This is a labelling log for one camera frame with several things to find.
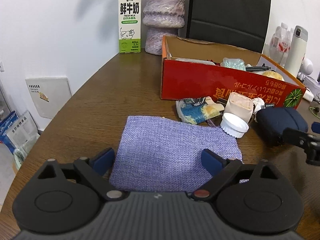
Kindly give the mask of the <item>white round jar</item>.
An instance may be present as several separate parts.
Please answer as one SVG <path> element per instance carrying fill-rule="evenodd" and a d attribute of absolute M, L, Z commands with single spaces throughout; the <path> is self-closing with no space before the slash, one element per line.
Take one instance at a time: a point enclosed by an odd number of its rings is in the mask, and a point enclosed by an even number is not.
<path fill-rule="evenodd" d="M 235 138 L 242 138 L 249 129 L 248 124 L 244 120 L 232 113 L 223 114 L 220 127 L 228 135 Z"/>

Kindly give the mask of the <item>purple woven cloth pouch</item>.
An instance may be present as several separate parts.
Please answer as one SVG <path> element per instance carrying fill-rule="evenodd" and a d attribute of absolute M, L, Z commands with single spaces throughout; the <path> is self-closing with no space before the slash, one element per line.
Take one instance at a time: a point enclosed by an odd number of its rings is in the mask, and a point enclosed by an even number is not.
<path fill-rule="evenodd" d="M 212 177 L 201 164 L 205 148 L 223 159 L 242 160 L 236 139 L 219 127 L 129 116 L 110 183 L 126 191 L 192 192 Z"/>

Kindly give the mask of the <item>blue yellow snack packet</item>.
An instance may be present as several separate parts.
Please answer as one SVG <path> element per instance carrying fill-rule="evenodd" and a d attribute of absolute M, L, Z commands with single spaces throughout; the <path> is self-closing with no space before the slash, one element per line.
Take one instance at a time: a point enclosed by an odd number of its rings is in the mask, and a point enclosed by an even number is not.
<path fill-rule="evenodd" d="M 176 111 L 182 122 L 197 125 L 217 117 L 225 110 L 221 103 L 215 103 L 210 96 L 177 100 Z"/>

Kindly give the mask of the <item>navy blue zip case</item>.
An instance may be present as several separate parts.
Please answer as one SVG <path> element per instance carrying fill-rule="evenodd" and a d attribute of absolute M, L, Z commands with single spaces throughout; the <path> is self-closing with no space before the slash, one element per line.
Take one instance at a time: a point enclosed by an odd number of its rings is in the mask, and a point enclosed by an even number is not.
<path fill-rule="evenodd" d="M 284 141 L 283 131 L 286 128 L 307 132 L 309 126 L 300 113 L 292 107 L 267 107 L 255 116 L 255 130 L 264 142 L 278 146 Z"/>

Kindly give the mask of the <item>beige square container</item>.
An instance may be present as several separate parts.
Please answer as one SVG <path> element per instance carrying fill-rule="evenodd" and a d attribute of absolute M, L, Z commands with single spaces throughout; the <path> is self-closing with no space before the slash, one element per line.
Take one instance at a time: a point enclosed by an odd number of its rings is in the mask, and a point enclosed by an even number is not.
<path fill-rule="evenodd" d="M 236 92 L 231 92 L 224 112 L 232 113 L 249 123 L 253 114 L 253 100 Z"/>

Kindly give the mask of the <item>blue white magazines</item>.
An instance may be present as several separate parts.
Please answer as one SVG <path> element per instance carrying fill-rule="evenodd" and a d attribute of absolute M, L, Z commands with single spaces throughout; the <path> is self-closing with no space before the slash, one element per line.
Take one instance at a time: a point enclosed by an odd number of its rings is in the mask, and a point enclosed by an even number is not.
<path fill-rule="evenodd" d="M 1 121 L 1 142 L 12 153 L 16 170 L 21 168 L 39 137 L 37 126 L 28 111 L 21 116 L 12 111 Z"/>

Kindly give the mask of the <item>orange cardboard box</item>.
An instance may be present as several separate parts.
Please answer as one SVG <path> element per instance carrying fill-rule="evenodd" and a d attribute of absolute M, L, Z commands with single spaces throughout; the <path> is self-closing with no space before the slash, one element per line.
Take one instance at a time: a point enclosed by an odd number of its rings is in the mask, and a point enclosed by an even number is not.
<path fill-rule="evenodd" d="M 282 80 L 254 72 L 221 67 L 223 59 L 265 65 Z M 210 96 L 214 101 L 237 92 L 262 98 L 277 107 L 297 108 L 306 87 L 269 57 L 227 44 L 165 36 L 162 41 L 161 98 L 180 100 Z"/>

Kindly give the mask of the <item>light green crumpled item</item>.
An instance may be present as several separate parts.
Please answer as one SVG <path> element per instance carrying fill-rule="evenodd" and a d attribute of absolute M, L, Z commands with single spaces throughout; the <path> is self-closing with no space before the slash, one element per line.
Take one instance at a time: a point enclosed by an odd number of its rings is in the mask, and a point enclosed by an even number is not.
<path fill-rule="evenodd" d="M 246 71 L 245 62 L 242 59 L 230 59 L 225 57 L 220 63 L 220 66 Z"/>

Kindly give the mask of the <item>white charger box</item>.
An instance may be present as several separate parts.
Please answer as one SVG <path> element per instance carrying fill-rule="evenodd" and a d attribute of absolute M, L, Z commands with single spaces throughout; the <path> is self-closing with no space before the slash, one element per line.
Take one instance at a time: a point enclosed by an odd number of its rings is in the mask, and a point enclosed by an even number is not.
<path fill-rule="evenodd" d="M 305 99 L 308 102 L 312 102 L 314 99 L 314 94 L 312 93 L 312 91 L 308 87 L 306 87 L 306 91 L 303 95 L 303 99 Z"/>

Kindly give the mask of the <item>white round figurine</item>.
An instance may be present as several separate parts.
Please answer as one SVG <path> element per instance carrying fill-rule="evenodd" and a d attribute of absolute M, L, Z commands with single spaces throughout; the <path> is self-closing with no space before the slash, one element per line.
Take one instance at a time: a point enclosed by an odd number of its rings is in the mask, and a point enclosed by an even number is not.
<path fill-rule="evenodd" d="M 313 63 L 310 59 L 304 58 L 300 66 L 297 79 L 304 81 L 306 76 L 309 76 L 313 72 Z"/>

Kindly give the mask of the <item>white thermos bottle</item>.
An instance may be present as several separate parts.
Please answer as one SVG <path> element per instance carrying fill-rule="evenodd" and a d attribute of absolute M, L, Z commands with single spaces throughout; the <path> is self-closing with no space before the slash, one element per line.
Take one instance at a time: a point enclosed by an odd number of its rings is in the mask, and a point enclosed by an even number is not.
<path fill-rule="evenodd" d="M 294 77 L 297 77 L 300 66 L 306 53 L 308 31 L 297 25 L 293 32 L 289 54 L 284 68 Z"/>

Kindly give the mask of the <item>clear water bottle pack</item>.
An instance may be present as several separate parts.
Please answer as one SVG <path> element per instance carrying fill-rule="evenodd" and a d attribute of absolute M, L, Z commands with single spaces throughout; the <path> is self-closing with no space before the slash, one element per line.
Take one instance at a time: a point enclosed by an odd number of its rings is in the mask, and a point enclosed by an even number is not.
<path fill-rule="evenodd" d="M 288 25 L 281 22 L 281 25 L 277 26 L 269 44 L 270 58 L 282 67 L 285 66 L 289 55 L 292 36 L 293 28 L 289 30 Z"/>

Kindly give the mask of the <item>black paper bag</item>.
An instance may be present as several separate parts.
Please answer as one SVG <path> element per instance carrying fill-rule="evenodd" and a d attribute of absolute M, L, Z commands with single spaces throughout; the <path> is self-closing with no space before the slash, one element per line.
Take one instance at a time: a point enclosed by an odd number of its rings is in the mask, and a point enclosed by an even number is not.
<path fill-rule="evenodd" d="M 261 53 L 271 0 L 189 0 L 186 37 Z"/>

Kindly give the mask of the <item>purple textured vase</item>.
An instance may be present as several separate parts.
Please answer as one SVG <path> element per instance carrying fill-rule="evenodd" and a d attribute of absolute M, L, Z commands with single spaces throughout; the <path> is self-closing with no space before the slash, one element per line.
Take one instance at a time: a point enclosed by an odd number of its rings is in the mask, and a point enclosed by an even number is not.
<path fill-rule="evenodd" d="M 185 0 L 145 0 L 143 24 L 148 27 L 145 51 L 153 55 L 162 54 L 165 35 L 177 36 L 184 27 Z"/>

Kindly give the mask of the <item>white green milk carton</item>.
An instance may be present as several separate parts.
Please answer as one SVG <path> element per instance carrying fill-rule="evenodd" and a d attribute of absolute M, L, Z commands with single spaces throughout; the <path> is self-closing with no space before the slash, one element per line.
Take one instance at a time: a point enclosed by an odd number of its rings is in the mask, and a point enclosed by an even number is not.
<path fill-rule="evenodd" d="M 120 53 L 141 51 L 142 0 L 118 0 Z"/>

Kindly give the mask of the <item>white wall panel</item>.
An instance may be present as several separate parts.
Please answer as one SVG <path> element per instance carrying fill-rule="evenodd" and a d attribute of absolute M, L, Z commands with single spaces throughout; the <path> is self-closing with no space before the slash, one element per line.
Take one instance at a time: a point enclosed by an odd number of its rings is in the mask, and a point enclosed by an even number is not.
<path fill-rule="evenodd" d="M 53 119 L 72 97 L 66 77 L 39 77 L 25 80 L 39 116 Z"/>

